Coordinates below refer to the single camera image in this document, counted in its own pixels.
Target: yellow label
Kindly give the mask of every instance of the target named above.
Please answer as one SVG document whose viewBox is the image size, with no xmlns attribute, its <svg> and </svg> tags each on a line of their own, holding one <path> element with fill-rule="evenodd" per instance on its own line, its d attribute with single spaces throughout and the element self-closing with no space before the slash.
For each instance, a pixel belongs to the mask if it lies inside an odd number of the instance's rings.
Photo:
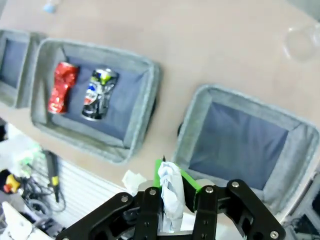
<svg viewBox="0 0 320 240">
<path fill-rule="evenodd" d="M 59 184 L 59 177 L 58 176 L 53 176 L 52 177 L 52 185 L 57 186 Z"/>
</svg>

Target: table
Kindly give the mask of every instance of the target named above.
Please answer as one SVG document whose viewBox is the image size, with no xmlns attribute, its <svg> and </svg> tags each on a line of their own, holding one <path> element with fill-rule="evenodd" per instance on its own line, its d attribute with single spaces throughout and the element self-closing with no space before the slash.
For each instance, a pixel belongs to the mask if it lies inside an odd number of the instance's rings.
<svg viewBox="0 0 320 240">
<path fill-rule="evenodd" d="M 42 133 L 33 127 L 29 109 L 0 106 L 4 120 L 108 181 L 122 185 L 128 169 L 153 178 L 154 160 L 172 157 L 178 126 L 201 84 L 241 91 L 320 127 L 320 58 L 302 64 L 283 51 L 288 29 L 314 20 L 284 0 L 64 0 L 56 14 L 44 12 L 44 4 L 8 1 L 0 27 L 127 49 L 163 69 L 144 145 L 126 165 L 104 162 Z"/>
</svg>

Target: screw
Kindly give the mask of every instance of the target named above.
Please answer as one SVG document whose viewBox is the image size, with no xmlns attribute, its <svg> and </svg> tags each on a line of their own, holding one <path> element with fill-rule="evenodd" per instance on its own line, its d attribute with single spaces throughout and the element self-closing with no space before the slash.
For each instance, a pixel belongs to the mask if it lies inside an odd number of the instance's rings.
<svg viewBox="0 0 320 240">
<path fill-rule="evenodd" d="M 277 238 L 279 237 L 279 233 L 278 233 L 277 231 L 272 231 L 272 232 L 270 233 L 270 237 L 271 237 L 272 239 L 277 239 Z"/>
<path fill-rule="evenodd" d="M 205 191 L 206 191 L 208 194 L 211 194 L 211 193 L 214 192 L 214 189 L 213 189 L 212 187 L 210 187 L 210 186 L 207 186 L 207 187 L 205 188 Z"/>
<path fill-rule="evenodd" d="M 232 185 L 232 187 L 234 187 L 234 188 L 238 188 L 238 187 L 239 187 L 239 183 L 236 182 L 236 181 L 232 182 L 231 185 Z"/>
<path fill-rule="evenodd" d="M 121 202 L 125 203 L 127 201 L 128 201 L 128 197 L 127 196 L 122 196 Z"/>
<path fill-rule="evenodd" d="M 151 189 L 149 193 L 150 193 L 150 195 L 156 195 L 157 192 L 156 192 L 156 190 Z"/>
</svg>

